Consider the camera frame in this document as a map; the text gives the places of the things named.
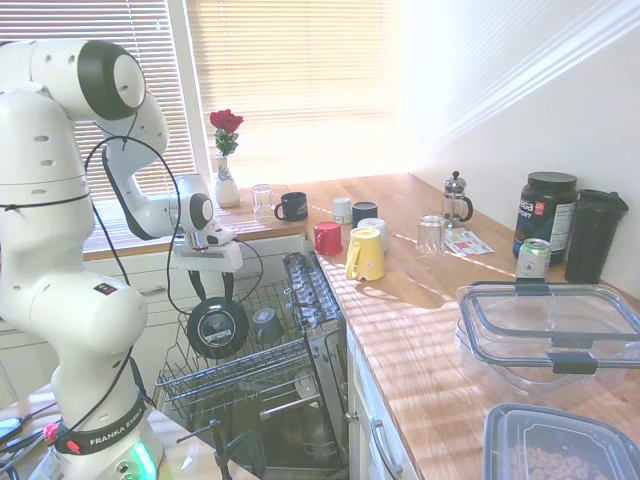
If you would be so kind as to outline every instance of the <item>red rose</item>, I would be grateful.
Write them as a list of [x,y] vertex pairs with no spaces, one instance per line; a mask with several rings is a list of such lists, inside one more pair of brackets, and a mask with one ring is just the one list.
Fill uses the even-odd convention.
[[211,112],[209,121],[214,127],[224,130],[227,133],[235,132],[244,119],[231,113],[231,110],[220,110],[219,112]]

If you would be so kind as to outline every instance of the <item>clear plastic lid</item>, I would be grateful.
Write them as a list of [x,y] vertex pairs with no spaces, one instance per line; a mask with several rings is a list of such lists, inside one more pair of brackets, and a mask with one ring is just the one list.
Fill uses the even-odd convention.
[[640,316],[600,285],[501,283],[458,290],[469,348],[506,367],[592,374],[640,368]]
[[638,480],[640,454],[596,420],[533,405],[503,404],[485,424],[484,480]]

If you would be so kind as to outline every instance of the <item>white mug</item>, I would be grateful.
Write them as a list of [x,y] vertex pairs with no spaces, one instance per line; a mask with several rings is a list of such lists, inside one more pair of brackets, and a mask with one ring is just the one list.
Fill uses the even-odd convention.
[[351,199],[338,197],[333,199],[333,221],[340,225],[351,223]]
[[389,251],[389,231],[387,230],[387,222],[381,218],[363,218],[358,222],[358,227],[373,227],[380,230],[382,248],[385,253]]

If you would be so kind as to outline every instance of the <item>rose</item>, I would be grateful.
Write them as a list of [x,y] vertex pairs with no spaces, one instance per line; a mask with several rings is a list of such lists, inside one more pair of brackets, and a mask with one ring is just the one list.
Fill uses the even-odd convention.
[[231,110],[220,110],[219,112],[211,112],[209,121],[217,129],[224,130],[227,133],[234,133],[244,119],[231,113]]
[[244,119],[231,113],[231,110],[220,110],[219,112],[211,112],[209,115],[211,125],[216,127],[216,147],[220,151],[220,155],[226,157],[236,151],[238,146],[238,129]]

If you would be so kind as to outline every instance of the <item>white vase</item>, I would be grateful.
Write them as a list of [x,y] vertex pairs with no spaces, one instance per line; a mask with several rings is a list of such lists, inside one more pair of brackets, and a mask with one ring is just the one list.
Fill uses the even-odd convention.
[[240,205],[240,192],[231,172],[227,168],[227,157],[216,156],[218,163],[218,180],[216,181],[216,201],[222,208]]

